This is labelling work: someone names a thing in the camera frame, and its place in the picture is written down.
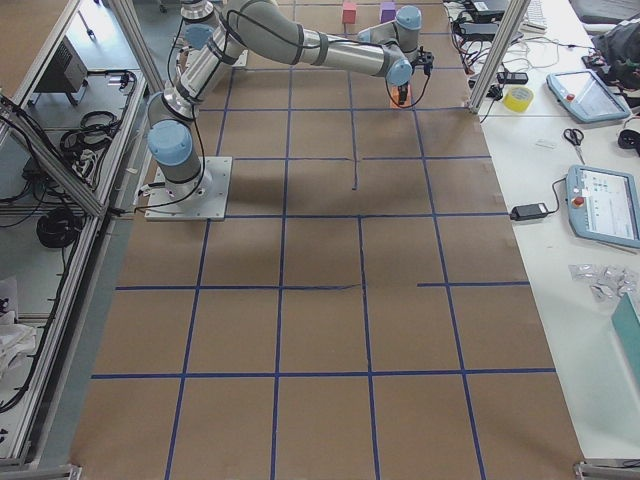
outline tablet screen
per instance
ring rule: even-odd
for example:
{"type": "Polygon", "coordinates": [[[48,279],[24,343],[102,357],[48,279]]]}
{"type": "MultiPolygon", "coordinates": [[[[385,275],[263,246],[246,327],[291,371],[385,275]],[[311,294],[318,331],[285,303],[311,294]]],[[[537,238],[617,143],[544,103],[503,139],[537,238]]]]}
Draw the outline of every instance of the tablet screen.
{"type": "Polygon", "coordinates": [[[587,230],[629,240],[638,239],[627,177],[582,170],[582,188],[587,206],[587,230]]]}
{"type": "Polygon", "coordinates": [[[587,115],[597,116],[620,113],[623,109],[589,72],[556,75],[560,86],[575,95],[573,104],[579,105],[587,115]]]}

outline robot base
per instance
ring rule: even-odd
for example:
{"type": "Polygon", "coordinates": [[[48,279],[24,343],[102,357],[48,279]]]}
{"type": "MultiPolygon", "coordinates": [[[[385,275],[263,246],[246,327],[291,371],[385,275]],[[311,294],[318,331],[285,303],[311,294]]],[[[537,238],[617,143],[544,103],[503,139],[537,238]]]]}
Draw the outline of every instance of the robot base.
{"type": "MultiPolygon", "coordinates": [[[[145,212],[149,221],[183,221],[183,220],[224,220],[227,210],[229,181],[231,180],[231,157],[205,157],[205,168],[211,175],[212,183],[207,193],[197,197],[194,193],[184,202],[164,207],[150,208],[145,212]]],[[[164,182],[164,175],[160,168],[156,172],[154,182],[164,182]]],[[[157,205],[175,200],[169,196],[164,188],[151,191],[149,205],[157,205]]]]}

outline yellow tape roll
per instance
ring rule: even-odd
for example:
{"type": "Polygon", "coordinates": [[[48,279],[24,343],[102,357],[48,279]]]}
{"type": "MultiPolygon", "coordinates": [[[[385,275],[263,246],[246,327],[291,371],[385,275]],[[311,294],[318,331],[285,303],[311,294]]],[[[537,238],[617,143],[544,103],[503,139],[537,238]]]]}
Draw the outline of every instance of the yellow tape roll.
{"type": "Polygon", "coordinates": [[[533,92],[527,87],[512,87],[504,97],[504,106],[514,112],[524,112],[533,101],[533,92]]]}

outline white table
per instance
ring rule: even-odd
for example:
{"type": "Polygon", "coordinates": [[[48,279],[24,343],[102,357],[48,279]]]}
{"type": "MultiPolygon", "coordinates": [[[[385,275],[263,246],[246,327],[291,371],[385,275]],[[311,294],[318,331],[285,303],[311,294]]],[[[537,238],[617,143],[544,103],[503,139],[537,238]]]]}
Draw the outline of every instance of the white table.
{"type": "MultiPolygon", "coordinates": [[[[567,0],[544,0],[543,9],[547,37],[591,45],[567,0]]],[[[548,65],[555,61],[555,52],[553,45],[532,44],[528,58],[534,65],[548,65]]],[[[565,128],[584,131],[582,149],[587,165],[628,172],[640,181],[640,158],[616,143],[622,122],[579,125],[545,85],[548,73],[584,68],[580,56],[585,54],[584,49],[560,47],[557,64],[528,71],[527,86],[535,98],[524,114],[496,103],[482,124],[509,209],[541,201],[555,207],[552,182],[579,163],[573,146],[562,139],[565,128]],[[538,146],[540,139],[556,146],[538,146]]],[[[524,66],[508,65],[514,71],[524,66]]],[[[489,104],[484,102],[480,118],[489,104]]],[[[640,129],[640,121],[634,120],[629,127],[640,129]]],[[[611,324],[615,305],[596,303],[588,285],[573,281],[568,270],[570,264],[594,263],[626,265],[638,271],[640,254],[577,238],[562,205],[554,215],[514,223],[513,228],[585,457],[640,458],[640,387],[611,324]]]]}

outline teal box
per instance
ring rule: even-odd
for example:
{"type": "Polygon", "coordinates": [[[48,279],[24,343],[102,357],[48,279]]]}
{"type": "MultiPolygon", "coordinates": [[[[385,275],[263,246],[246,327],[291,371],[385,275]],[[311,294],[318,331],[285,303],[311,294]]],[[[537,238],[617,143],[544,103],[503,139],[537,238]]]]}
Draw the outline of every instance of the teal box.
{"type": "Polygon", "coordinates": [[[640,385],[640,317],[626,293],[611,317],[631,370],[640,385]]]}

